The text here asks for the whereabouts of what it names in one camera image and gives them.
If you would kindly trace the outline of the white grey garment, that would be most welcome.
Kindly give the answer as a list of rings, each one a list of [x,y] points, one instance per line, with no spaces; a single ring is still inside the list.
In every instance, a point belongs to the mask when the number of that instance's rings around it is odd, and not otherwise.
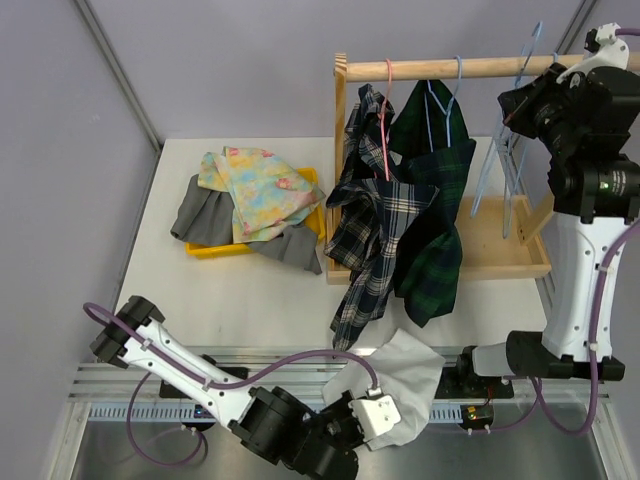
[[[377,374],[382,393],[393,399],[399,412],[399,422],[369,441],[368,448],[377,451],[412,442],[428,424],[445,359],[398,329],[367,357],[367,362]]]

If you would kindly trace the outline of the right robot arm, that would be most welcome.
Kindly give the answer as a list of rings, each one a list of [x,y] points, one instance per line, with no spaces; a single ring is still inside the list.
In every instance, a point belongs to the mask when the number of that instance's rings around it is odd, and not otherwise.
[[[616,269],[639,216],[639,166],[622,151],[639,114],[639,77],[616,66],[581,72],[554,63],[498,102],[504,125],[540,140],[551,156],[556,296],[543,331],[465,348],[455,387],[476,396],[499,377],[620,381],[625,366],[613,355],[610,321]]]

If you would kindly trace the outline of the grey pleated skirt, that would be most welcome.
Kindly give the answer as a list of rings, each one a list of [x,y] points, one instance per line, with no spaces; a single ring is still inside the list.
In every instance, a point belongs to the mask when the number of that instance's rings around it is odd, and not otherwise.
[[[202,188],[198,175],[193,175],[178,208],[170,234],[176,240],[205,247],[231,244],[233,201],[228,192]],[[316,275],[322,273],[316,253],[318,235],[303,222],[287,226],[266,242],[249,242],[255,253]]]

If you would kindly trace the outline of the dark green plaid skirt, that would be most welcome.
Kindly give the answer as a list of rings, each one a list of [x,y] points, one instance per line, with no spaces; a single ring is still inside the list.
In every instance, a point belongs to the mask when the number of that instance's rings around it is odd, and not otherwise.
[[[400,239],[393,278],[395,296],[404,300],[408,317],[420,327],[454,309],[463,259],[456,218],[476,149],[458,102],[448,148],[441,112],[429,100],[435,148],[431,150],[424,107],[426,82],[417,82],[391,128],[391,150],[401,156],[402,180],[417,188],[437,189],[430,206]],[[433,89],[443,105],[450,96],[446,88],[434,80]]]

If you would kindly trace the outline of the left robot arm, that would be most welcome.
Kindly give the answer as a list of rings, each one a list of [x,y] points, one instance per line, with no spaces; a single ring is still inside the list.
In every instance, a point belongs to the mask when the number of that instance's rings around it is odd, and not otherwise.
[[[135,366],[177,388],[202,405],[214,421],[239,438],[241,445],[267,462],[310,479],[354,479],[356,448],[364,439],[348,407],[351,396],[319,413],[280,387],[267,390],[257,381],[300,360],[337,357],[359,363],[378,382],[373,368],[350,352],[311,350],[284,357],[252,377],[240,380],[184,347],[164,327],[155,304],[133,296],[113,314],[93,302],[84,312],[103,329],[91,345],[102,362]]]

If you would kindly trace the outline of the pastel floral garment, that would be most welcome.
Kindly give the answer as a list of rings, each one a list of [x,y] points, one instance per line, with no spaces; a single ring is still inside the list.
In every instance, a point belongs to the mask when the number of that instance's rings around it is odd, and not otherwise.
[[[260,148],[225,146],[220,153],[206,153],[198,185],[231,195],[235,244],[275,238],[287,226],[304,222],[325,198],[316,182]]]

